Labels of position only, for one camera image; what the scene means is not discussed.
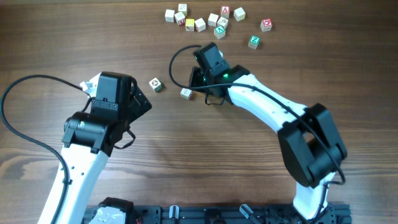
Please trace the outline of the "wooden block red sides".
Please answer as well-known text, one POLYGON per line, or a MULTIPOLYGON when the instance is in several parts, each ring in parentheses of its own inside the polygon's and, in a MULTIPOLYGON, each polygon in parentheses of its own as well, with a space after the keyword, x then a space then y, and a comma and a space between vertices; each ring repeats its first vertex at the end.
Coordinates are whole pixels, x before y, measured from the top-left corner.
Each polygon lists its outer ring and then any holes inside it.
POLYGON ((187 88, 182 88, 180 96, 186 100, 190 100, 193 95, 193 91, 187 88))

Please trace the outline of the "soccer ball wooden block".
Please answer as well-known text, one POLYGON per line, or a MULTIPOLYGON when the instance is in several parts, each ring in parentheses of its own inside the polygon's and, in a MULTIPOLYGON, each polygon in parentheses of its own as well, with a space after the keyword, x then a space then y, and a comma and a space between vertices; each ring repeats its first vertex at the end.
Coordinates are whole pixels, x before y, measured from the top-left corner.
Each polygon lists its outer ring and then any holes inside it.
POLYGON ((155 92, 159 92, 163 88, 163 84, 158 78, 153 78, 149 85, 155 92))

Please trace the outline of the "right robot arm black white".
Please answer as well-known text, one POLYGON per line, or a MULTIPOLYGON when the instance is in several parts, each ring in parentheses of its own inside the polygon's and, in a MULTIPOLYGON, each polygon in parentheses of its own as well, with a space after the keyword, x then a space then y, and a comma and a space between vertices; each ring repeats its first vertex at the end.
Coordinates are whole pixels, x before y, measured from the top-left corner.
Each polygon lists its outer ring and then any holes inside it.
POLYGON ((193 52, 190 89, 243 108, 277 133, 284 164, 297 183, 293 206, 310 223, 326 209, 326 196, 347 150, 330 112, 290 101, 263 85, 249 70, 230 67, 215 43, 193 52))

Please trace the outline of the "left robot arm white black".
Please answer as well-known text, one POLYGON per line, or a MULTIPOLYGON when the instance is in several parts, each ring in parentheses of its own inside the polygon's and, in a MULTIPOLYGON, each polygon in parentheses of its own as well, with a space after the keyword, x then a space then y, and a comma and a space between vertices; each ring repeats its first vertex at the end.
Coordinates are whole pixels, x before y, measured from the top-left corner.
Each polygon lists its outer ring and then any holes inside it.
POLYGON ((66 166, 58 168, 39 223, 82 221, 116 143, 152 108, 130 75, 101 72, 80 86, 92 98, 91 109, 76 112, 64 124, 61 155, 66 166))

